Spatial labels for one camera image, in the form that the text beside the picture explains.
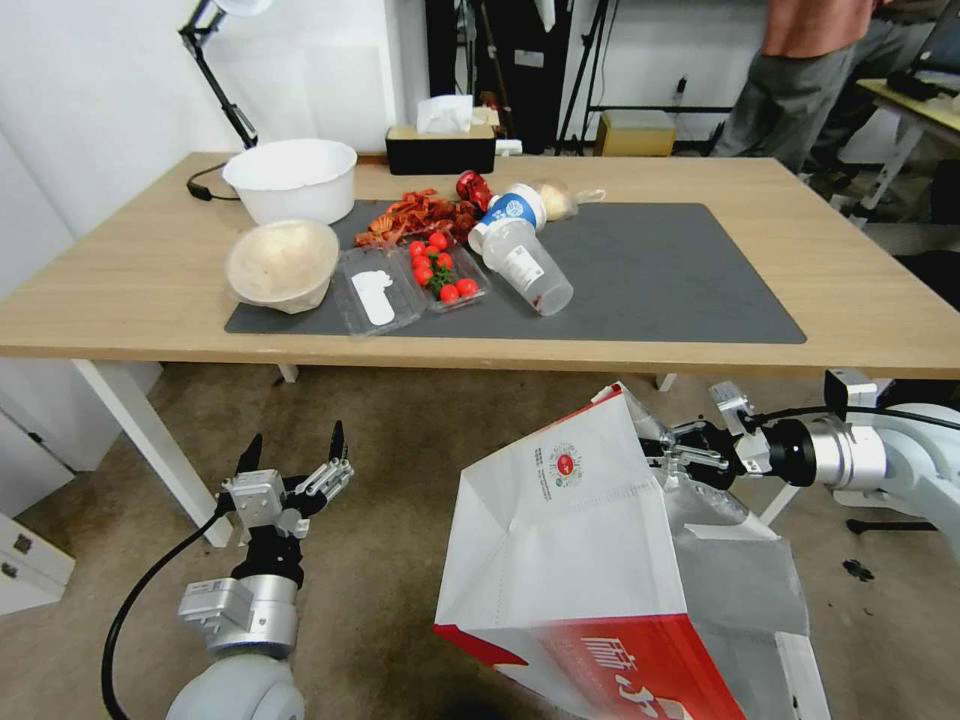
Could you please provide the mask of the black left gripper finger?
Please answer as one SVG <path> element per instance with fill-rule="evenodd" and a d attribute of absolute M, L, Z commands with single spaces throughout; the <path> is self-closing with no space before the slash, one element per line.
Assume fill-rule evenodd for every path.
<path fill-rule="evenodd" d="M 282 501 L 278 533 L 282 537 L 305 537 L 309 519 L 340 494 L 353 477 L 343 422 L 337 420 L 327 461 L 298 482 L 294 482 L 294 478 L 284 481 L 287 492 Z"/>
<path fill-rule="evenodd" d="M 255 472 L 260 469 L 260 459 L 263 448 L 263 436 L 256 433 L 250 441 L 247 448 L 239 456 L 235 472 L 226 480 L 226 484 L 232 483 L 245 473 Z"/>

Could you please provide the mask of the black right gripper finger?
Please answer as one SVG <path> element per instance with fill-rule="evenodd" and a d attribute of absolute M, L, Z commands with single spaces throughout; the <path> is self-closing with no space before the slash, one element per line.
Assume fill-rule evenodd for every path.
<path fill-rule="evenodd" d="M 740 475 L 740 462 L 715 450 L 661 448 L 647 456 L 647 463 L 665 482 L 689 480 L 713 489 L 729 489 Z"/>
<path fill-rule="evenodd" d="M 661 445 L 671 452 L 734 453 L 736 437 L 706 420 L 670 427 Z"/>

